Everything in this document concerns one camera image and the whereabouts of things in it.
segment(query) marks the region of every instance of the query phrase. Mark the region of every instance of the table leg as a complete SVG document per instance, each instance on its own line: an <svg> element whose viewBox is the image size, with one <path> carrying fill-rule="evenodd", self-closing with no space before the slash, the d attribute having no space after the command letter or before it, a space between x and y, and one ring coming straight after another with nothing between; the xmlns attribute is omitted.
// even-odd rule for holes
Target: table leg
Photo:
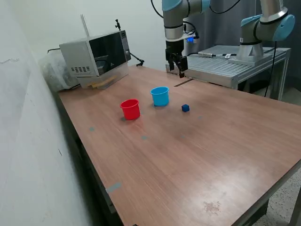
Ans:
<svg viewBox="0 0 301 226"><path fill-rule="evenodd" d="M272 90L270 98L274 100L281 100L284 90L286 71L288 66L288 58L284 62L275 65L272 77Z"/></svg>
<svg viewBox="0 0 301 226"><path fill-rule="evenodd" d="M295 208L293 210L292 218L288 226L300 226L301 225L301 189L296 201Z"/></svg>

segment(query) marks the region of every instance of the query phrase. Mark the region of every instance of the red cup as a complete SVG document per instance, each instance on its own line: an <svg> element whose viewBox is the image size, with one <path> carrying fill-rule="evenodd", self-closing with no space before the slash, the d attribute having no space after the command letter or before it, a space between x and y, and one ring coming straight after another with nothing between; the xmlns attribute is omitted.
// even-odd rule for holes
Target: red cup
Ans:
<svg viewBox="0 0 301 226"><path fill-rule="evenodd" d="M140 117L139 101L137 99L129 99L121 103L120 107L123 110L126 120L134 120Z"/></svg>

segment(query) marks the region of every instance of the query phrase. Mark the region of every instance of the metal table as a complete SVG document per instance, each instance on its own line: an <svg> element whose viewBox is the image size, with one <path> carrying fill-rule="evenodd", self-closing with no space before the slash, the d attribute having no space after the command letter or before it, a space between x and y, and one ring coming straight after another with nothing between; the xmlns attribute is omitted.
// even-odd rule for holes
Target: metal table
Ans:
<svg viewBox="0 0 301 226"><path fill-rule="evenodd" d="M238 53L239 46L214 46L202 52L213 54ZM273 48L263 48L267 54L274 54ZM281 100L290 48L277 48L275 66L271 80L272 90L270 98ZM259 66L238 65L228 62L223 58L207 58L191 55L188 59L188 70L185 72L187 77L214 83L217 85L238 89L238 84L250 79L260 72L272 67L273 59L269 58Z"/></svg>

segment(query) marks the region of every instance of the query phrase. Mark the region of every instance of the blue cube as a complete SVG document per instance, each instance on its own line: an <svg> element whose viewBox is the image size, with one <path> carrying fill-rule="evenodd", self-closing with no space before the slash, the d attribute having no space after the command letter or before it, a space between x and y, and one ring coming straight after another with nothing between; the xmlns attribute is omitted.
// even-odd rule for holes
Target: blue cube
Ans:
<svg viewBox="0 0 301 226"><path fill-rule="evenodd" d="M182 106L182 111L183 112L188 112L189 111L189 105L183 105Z"/></svg>

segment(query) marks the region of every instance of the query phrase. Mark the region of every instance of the metal plate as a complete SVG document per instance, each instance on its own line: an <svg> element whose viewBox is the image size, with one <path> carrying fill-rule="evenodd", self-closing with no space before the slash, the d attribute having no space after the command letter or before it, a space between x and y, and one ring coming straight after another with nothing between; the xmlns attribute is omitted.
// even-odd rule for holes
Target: metal plate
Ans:
<svg viewBox="0 0 301 226"><path fill-rule="evenodd" d="M263 48L266 52L272 48ZM238 53L239 46L214 46L202 52L213 54ZM290 48L278 48L276 51L275 64L286 60L289 57ZM224 57L199 57L191 55L188 59L188 70L185 75L201 81L211 82L221 86L236 89L238 83L241 83L252 76L266 70L272 66L272 58L268 57L260 65L238 65L229 62Z"/></svg>

